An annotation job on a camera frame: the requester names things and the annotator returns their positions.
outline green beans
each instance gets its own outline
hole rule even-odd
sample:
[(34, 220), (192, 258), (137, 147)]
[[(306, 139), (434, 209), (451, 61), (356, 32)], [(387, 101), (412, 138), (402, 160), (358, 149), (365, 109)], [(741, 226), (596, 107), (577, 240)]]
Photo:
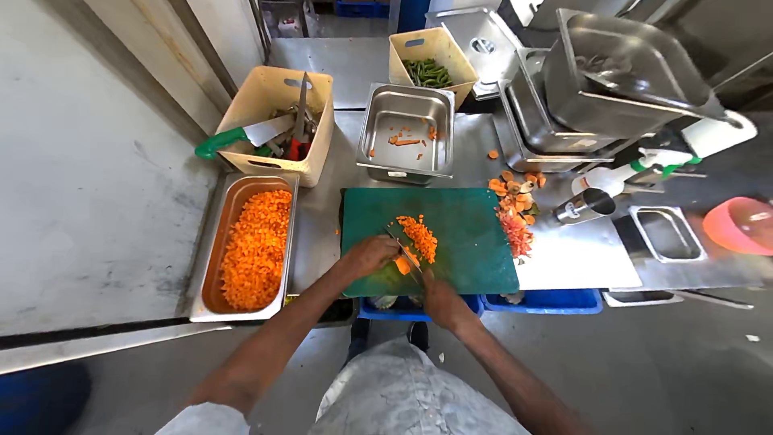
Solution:
[(454, 85), (446, 67), (437, 65), (434, 59), (403, 60), (403, 66), (416, 86), (441, 89)]

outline green knife handle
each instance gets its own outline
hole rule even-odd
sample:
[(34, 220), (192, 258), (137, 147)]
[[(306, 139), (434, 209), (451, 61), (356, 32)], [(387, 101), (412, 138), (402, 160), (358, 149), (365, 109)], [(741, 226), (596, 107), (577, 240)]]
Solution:
[(244, 132), (244, 128), (232, 128), (231, 130), (218, 133), (202, 142), (201, 145), (196, 147), (196, 155), (202, 159), (214, 159), (215, 156), (217, 156), (218, 149), (225, 148), (240, 140), (249, 141), (247, 133)]

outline hand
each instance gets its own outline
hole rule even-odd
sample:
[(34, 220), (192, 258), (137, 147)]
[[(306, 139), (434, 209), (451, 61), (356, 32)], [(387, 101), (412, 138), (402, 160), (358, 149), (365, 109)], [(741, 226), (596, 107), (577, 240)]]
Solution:
[(466, 327), (481, 324), (456, 289), (445, 281), (437, 281), (430, 269), (424, 270), (424, 312), (454, 335)]
[(364, 238), (354, 245), (339, 264), (352, 280), (368, 276), (400, 256), (400, 244), (388, 235)]

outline stainless steel cup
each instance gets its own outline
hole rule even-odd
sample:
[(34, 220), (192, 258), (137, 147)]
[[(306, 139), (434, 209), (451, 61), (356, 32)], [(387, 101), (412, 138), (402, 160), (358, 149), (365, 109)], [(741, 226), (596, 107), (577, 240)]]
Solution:
[(561, 224), (574, 225), (615, 212), (615, 200), (601, 189), (591, 187), (574, 195), (553, 210)]

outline spray bottle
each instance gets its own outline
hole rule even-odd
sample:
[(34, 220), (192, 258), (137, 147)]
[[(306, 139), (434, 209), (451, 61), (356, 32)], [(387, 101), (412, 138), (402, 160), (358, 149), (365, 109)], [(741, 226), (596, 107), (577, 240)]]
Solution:
[(590, 172), (575, 178), (572, 181), (572, 192), (576, 195), (588, 187), (601, 189), (609, 196), (616, 197), (623, 192), (625, 181), (636, 173), (646, 170), (652, 165), (663, 166), (663, 178), (676, 168), (687, 163), (699, 163), (700, 159), (689, 152), (674, 151), (672, 149), (638, 149), (644, 154), (640, 159), (616, 169), (594, 168)]

